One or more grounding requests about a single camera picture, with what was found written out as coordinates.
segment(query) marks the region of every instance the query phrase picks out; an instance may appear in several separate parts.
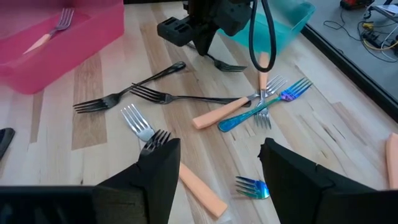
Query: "teal container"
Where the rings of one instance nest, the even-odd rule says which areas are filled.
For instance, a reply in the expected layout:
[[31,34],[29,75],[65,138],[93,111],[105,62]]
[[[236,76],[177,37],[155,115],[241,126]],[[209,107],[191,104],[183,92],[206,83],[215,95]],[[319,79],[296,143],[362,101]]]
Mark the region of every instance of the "teal container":
[[[274,19],[277,41],[277,53],[283,49],[304,28],[315,11],[315,6],[298,0],[268,0]],[[249,47],[249,23],[233,37],[229,37],[240,44]],[[270,52],[269,31],[267,18],[264,15],[261,2],[257,4],[256,23],[254,24],[254,50],[256,52]]]

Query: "wooden table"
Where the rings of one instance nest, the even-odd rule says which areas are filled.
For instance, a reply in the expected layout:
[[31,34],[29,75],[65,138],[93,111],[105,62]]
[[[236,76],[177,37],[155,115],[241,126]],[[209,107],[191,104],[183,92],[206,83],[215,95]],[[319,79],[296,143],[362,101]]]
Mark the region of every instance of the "wooden table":
[[159,22],[185,13],[180,2],[126,6],[126,33],[44,91],[27,96],[1,87],[0,127],[17,134],[0,163],[0,184],[95,185],[125,169],[144,145],[120,113],[134,103],[155,129],[182,139],[182,161],[229,205],[215,220],[179,182],[170,223],[278,223],[270,198],[250,200],[234,189],[236,175],[263,179],[257,155],[266,137],[360,183],[387,188],[384,140],[398,125],[302,35],[278,56],[270,76],[282,75],[288,85],[308,77],[314,85],[296,101],[270,109],[272,130],[253,119],[228,133],[216,126],[196,130],[192,118],[220,105],[155,105],[131,95],[105,113],[73,112],[74,103],[120,91],[180,60],[187,69],[148,86],[179,95],[253,93],[258,74],[247,48],[217,35],[211,54],[249,65],[243,73],[222,73],[210,59],[158,37]]

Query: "gray floor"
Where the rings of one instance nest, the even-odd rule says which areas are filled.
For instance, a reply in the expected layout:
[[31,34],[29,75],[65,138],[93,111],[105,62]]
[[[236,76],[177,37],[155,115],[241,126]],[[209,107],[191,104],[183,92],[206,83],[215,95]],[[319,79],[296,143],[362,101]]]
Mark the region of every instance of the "gray floor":
[[[323,21],[325,20],[336,21],[342,24],[340,19],[340,0],[307,1],[317,7],[317,10],[308,23],[398,101],[398,63],[387,63],[376,59],[366,51],[361,42],[350,38],[343,29],[333,30],[323,25]],[[376,3],[382,4],[384,1],[376,0]],[[345,28],[357,39],[359,39],[357,24],[359,21],[363,21],[364,11],[364,9],[343,11],[343,18],[346,22]],[[372,12],[372,16],[368,21],[374,21],[375,26],[393,23],[376,11]],[[395,27],[396,25],[391,25],[383,28],[375,28],[374,30],[390,33]],[[398,29],[391,37],[394,39],[396,35],[398,35]],[[384,40],[386,36],[387,34],[381,34],[379,40]],[[372,53],[380,58],[389,60],[378,51],[372,50]],[[391,50],[386,50],[385,53],[392,58],[398,59],[398,57],[392,54]]]

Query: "pink plastic bin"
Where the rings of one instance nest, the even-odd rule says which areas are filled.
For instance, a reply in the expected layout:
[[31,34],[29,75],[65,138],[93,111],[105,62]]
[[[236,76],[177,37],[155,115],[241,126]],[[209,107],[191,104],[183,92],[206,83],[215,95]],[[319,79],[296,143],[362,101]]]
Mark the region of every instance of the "pink plastic bin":
[[[71,26],[43,46],[24,52],[74,7]],[[124,32],[122,0],[0,0],[0,86],[33,94]]]

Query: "blue fork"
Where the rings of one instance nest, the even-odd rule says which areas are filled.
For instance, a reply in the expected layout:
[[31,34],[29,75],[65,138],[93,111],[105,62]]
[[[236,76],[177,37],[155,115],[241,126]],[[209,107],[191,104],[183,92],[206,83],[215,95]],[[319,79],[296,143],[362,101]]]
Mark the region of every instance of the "blue fork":
[[236,191],[254,199],[265,199],[269,197],[266,183],[261,180],[252,180],[246,177],[237,176]]
[[248,119],[250,116],[254,115],[258,111],[270,106],[273,103],[276,103],[278,101],[293,101],[297,99],[301,94],[303,94],[310,86],[312,85],[312,82],[308,80],[307,78],[302,78],[296,83],[294,83],[291,87],[287,88],[284,90],[282,93],[279,94],[279,96],[273,100],[270,100],[268,103],[255,107],[253,110],[248,111],[246,113],[243,113],[241,115],[237,115],[232,118],[225,119],[218,123],[218,129],[220,129],[222,132],[227,132],[235,128],[237,125]]

